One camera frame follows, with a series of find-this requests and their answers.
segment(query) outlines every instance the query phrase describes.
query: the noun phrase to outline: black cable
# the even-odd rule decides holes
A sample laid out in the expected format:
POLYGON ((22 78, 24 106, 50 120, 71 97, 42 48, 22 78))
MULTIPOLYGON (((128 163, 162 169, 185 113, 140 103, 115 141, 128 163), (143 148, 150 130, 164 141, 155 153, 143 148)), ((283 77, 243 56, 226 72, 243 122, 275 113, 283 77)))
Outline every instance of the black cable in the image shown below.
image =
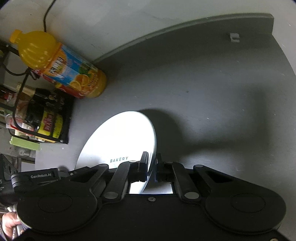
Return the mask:
POLYGON ((11 72, 6 66, 4 63, 1 62, 1 66, 8 72, 10 73, 11 75, 13 76, 22 76, 22 75, 25 75, 26 73, 28 73, 30 71, 30 68, 27 68, 25 72, 21 73, 21 74, 16 74, 14 72, 11 72))
POLYGON ((54 3, 56 2, 56 0, 53 0, 51 2, 51 4, 49 5, 48 9, 46 10, 44 17, 43 17, 43 28, 44 28, 44 32, 46 32, 46 17, 48 15, 49 10, 52 8, 52 6, 54 5, 54 3))

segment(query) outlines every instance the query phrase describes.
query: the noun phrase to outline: gray surface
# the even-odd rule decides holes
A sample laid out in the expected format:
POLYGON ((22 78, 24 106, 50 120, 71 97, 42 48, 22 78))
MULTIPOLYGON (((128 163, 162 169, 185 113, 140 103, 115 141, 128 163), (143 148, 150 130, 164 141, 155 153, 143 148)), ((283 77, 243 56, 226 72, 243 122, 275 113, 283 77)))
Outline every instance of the gray surface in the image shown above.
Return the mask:
POLYGON ((287 204, 280 231, 295 240, 296 77, 271 34, 251 31, 262 23, 236 19, 180 29, 103 60, 106 90, 75 103, 69 145, 42 145, 36 167, 73 169, 101 123, 144 110, 164 160, 203 164, 279 193, 287 204), (242 24, 249 30, 241 28, 241 42, 230 43, 225 33, 242 24))

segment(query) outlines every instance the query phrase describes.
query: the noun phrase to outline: human hand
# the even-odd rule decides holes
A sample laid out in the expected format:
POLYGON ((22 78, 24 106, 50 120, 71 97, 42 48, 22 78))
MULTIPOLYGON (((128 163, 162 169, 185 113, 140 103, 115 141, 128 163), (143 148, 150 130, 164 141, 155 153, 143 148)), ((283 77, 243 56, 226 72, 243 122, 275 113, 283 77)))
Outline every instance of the human hand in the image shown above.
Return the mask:
POLYGON ((12 239, 13 227, 21 224, 17 213, 6 213, 2 216, 2 230, 7 237, 12 239))

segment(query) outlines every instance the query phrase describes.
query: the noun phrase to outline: bottle label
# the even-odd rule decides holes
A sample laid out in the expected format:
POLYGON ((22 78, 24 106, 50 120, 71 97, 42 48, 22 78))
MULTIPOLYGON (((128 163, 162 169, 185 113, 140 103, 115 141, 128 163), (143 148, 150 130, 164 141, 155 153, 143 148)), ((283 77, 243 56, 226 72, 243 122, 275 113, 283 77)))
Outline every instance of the bottle label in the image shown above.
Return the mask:
POLYGON ((91 94, 99 82, 98 68, 62 44, 42 73, 82 96, 91 94))

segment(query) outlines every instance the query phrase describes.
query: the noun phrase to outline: light green object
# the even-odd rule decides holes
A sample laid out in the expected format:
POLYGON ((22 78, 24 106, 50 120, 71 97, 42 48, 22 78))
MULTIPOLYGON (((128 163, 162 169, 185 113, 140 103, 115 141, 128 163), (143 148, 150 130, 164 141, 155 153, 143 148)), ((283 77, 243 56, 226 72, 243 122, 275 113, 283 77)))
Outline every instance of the light green object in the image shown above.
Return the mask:
POLYGON ((10 142, 11 145, 27 148, 30 150, 39 150, 40 144, 36 142, 26 141, 17 137, 11 137, 10 142))

